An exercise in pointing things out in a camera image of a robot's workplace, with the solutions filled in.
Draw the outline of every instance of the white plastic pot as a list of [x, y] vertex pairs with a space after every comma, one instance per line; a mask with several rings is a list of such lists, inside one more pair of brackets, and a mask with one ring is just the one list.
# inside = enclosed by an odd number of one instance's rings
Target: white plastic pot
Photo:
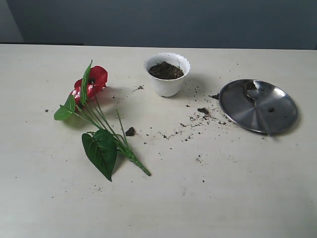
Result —
[[[184, 72], [184, 75], [177, 79], [160, 79], [150, 75], [150, 68], [163, 61], [176, 67], [180, 67]], [[189, 61], [181, 55], [175, 53], [158, 53], [144, 62], [144, 69], [149, 76], [156, 94], [161, 97], [171, 97], [177, 94], [182, 88], [184, 77], [189, 73], [190, 64]]]

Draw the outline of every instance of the green leaf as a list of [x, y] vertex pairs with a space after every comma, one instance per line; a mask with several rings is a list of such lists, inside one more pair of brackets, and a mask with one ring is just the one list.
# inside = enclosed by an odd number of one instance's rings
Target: green leaf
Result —
[[80, 103], [82, 105], [86, 104], [87, 101], [87, 84], [89, 81], [89, 73], [90, 73], [90, 69], [91, 69], [91, 64], [93, 63], [93, 60], [91, 60], [89, 66], [87, 67], [84, 76], [83, 76], [83, 80], [81, 81], [81, 88], [80, 88]]
[[76, 104], [74, 95], [69, 95], [65, 104], [60, 105], [60, 108], [54, 113], [55, 120], [65, 120], [75, 112]]
[[84, 133], [82, 142], [88, 159], [109, 181], [112, 181], [112, 171], [117, 158], [113, 135], [107, 130], [100, 129], [93, 136]]

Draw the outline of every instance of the white table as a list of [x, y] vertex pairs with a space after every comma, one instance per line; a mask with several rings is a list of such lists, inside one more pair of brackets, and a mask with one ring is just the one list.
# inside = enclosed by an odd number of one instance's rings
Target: white table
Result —
[[[171, 99], [143, 69], [166, 51], [192, 66]], [[151, 177], [120, 157], [107, 181], [81, 144], [94, 127], [53, 119], [91, 59], [109, 72], [105, 115], [119, 132], [118, 109], [137, 130], [128, 141]], [[0, 72], [1, 238], [317, 237], [317, 51], [0, 45]], [[296, 102], [299, 121], [278, 142], [228, 122], [208, 97], [241, 78]], [[180, 125], [201, 107], [217, 119]]]

